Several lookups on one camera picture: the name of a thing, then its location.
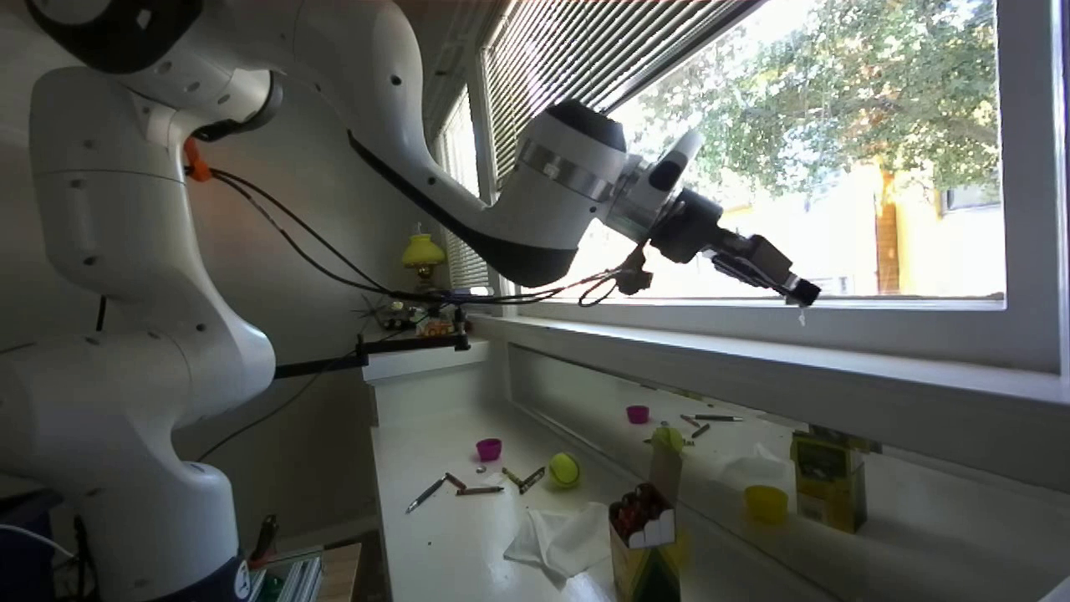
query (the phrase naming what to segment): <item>cardboard box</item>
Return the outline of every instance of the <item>cardboard box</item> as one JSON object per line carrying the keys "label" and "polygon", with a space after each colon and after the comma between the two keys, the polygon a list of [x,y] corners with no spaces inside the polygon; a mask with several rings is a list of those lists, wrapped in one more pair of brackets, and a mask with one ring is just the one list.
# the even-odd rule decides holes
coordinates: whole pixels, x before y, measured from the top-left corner
{"label": "cardboard box", "polygon": [[866,522],[862,453],[814,433],[792,435],[795,499],[800,516],[853,534]]}
{"label": "cardboard box", "polygon": [[[676,542],[675,504],[683,459],[659,437],[654,437],[652,448],[648,481],[610,506],[610,551],[617,602],[681,599],[682,554]],[[636,500],[639,508],[655,510],[649,516],[640,513],[641,519],[633,520],[636,513],[628,509],[637,508]]]}

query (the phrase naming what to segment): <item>magenta cup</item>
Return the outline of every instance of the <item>magenta cup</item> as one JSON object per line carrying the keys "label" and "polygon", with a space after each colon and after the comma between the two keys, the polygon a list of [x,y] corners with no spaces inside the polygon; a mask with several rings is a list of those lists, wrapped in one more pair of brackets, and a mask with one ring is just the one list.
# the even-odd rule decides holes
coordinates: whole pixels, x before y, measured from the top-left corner
{"label": "magenta cup", "polygon": [[502,441],[484,439],[475,445],[475,451],[479,452],[479,462],[494,462],[502,456]]}
{"label": "magenta cup", "polygon": [[645,425],[651,419],[651,408],[646,406],[628,406],[628,422]]}

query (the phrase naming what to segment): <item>tree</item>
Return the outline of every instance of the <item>tree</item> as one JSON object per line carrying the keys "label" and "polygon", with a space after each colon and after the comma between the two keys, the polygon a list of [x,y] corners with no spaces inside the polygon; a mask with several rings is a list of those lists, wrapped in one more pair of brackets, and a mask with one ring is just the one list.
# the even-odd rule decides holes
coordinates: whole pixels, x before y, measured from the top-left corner
{"label": "tree", "polygon": [[992,0],[804,1],[770,0],[644,92],[636,148],[698,127],[692,179],[774,196],[861,161],[942,189],[996,183]]}

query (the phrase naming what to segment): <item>window frame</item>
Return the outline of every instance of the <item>window frame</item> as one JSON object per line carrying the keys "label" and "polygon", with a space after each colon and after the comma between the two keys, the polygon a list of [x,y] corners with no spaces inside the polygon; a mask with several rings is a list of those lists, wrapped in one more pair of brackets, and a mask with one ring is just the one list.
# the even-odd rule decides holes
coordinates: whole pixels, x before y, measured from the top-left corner
{"label": "window frame", "polygon": [[[750,11],[712,32],[667,65],[662,74],[763,3],[755,2]],[[1064,365],[1060,351],[1066,348],[1061,337],[1066,329],[1055,325],[1066,322],[1060,319],[1067,306],[1067,219],[1060,181],[1065,176],[1060,157],[1066,140],[1061,124],[1063,48],[1058,45],[1063,24],[1057,4],[1058,0],[996,1],[1006,304],[980,298],[828,298],[805,311],[805,327],[800,326],[798,309],[770,299],[639,298],[629,305],[610,303],[591,309],[575,304],[538,304],[520,307],[519,315],[1058,374]],[[643,87],[656,80],[644,81]],[[607,112],[641,90],[622,93]],[[480,108],[483,117],[477,119],[488,119],[485,104]],[[493,165],[489,170],[498,171]],[[607,266],[620,259],[607,257]]]}

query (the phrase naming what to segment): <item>table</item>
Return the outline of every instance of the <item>table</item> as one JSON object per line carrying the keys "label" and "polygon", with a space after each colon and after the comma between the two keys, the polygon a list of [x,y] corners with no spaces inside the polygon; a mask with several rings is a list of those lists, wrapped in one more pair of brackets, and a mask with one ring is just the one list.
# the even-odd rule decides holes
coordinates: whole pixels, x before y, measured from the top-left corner
{"label": "table", "polygon": [[[503,441],[502,458],[477,475],[475,442],[486,437]],[[588,501],[609,504],[635,487],[635,478],[611,461],[505,401],[373,428],[372,448],[395,602],[615,600],[608,558],[554,585],[541,569],[502,556],[526,509],[574,511]],[[583,470],[575,490],[552,490],[544,479],[523,496],[506,483],[501,494],[458,497],[447,483],[411,514],[404,513],[444,472],[474,487],[503,465],[526,476],[560,451],[571,453]],[[691,542],[692,560],[682,575],[685,600],[831,600],[701,518],[683,511],[678,520]]]}

